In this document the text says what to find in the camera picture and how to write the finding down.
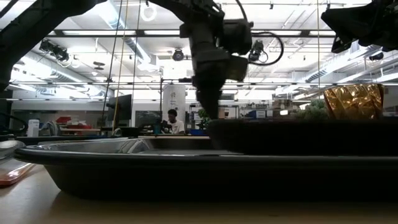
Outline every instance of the white shirt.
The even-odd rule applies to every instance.
[[[167,121],[167,124],[172,126],[171,133],[172,134],[180,134],[180,132],[185,131],[184,128],[184,122],[176,120],[175,123],[171,123],[170,121]]]

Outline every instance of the man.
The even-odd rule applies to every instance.
[[[171,109],[167,112],[169,114],[169,121],[167,124],[172,126],[171,133],[172,134],[185,134],[184,122],[176,119],[177,111]]]

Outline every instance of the ceiling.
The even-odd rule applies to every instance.
[[[24,9],[29,7],[34,1],[20,0],[12,10],[7,13],[0,20],[0,28],[5,27],[10,21],[18,16]],[[221,8],[226,13],[225,19],[242,18],[241,11],[233,0],[215,0],[221,4]],[[318,0],[241,0],[243,8],[248,15],[249,21],[254,22],[253,29],[266,30],[330,30],[329,27],[319,18],[320,14],[326,10],[328,1]],[[331,8],[362,6],[371,2],[370,0],[331,0]],[[3,8],[8,1],[0,0],[0,9]],[[70,17],[63,21],[57,30],[64,30],[64,33],[75,32],[77,34],[84,34],[88,30],[111,30],[107,24],[105,17],[111,17],[114,13],[118,14],[120,7],[122,12],[122,19],[126,16],[125,27],[131,30],[151,30],[160,29],[177,30],[182,24],[170,11],[149,3],[146,6],[145,1],[130,0],[112,2],[113,9],[108,7],[101,7],[100,5],[94,7],[92,10],[83,15]],[[192,73],[192,65],[186,60],[182,62],[174,62],[171,55],[176,48],[183,50],[185,55],[190,55],[188,39],[180,39],[179,37],[136,37],[136,42],[142,50],[150,56],[150,63],[156,65],[150,69],[142,68],[140,62],[136,61],[134,51],[127,46],[122,38],[112,37],[95,37],[92,32],[90,37],[81,35],[83,37],[48,37],[53,43],[68,49],[71,58],[75,58],[74,63],[78,63],[79,67],[69,66],[67,69],[76,72],[93,81],[102,82],[111,74],[113,80],[118,80],[118,76],[129,77],[137,76],[142,82],[153,82],[160,80],[162,69],[184,69],[181,78]],[[264,42],[266,52],[269,56],[269,61],[277,58],[280,52],[280,46],[273,38],[253,38],[254,40],[261,39]],[[309,71],[321,68],[324,63],[333,60],[336,55],[330,52],[333,44],[333,38],[282,38],[285,46],[285,53],[279,63],[268,67],[256,67],[250,65],[248,68],[247,77],[258,82],[266,82],[267,78],[284,78],[285,82],[296,82],[294,74],[297,72],[308,73]],[[38,55],[56,62],[55,59],[49,55],[44,55],[39,50],[39,45],[32,49]],[[344,67],[337,68],[335,73],[344,73],[345,76],[350,76],[358,72],[374,66],[375,63],[384,63],[394,59],[394,52],[388,53],[382,62],[370,62],[365,59],[355,60]],[[98,74],[94,76],[93,62],[103,62],[104,70],[97,71]]]

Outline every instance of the white column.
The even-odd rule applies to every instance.
[[[177,119],[185,122],[185,85],[167,85],[163,90],[162,119],[168,120],[168,110],[177,111]]]

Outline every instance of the gold foil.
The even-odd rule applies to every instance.
[[[384,87],[380,84],[336,86],[323,92],[332,119],[379,119]]]

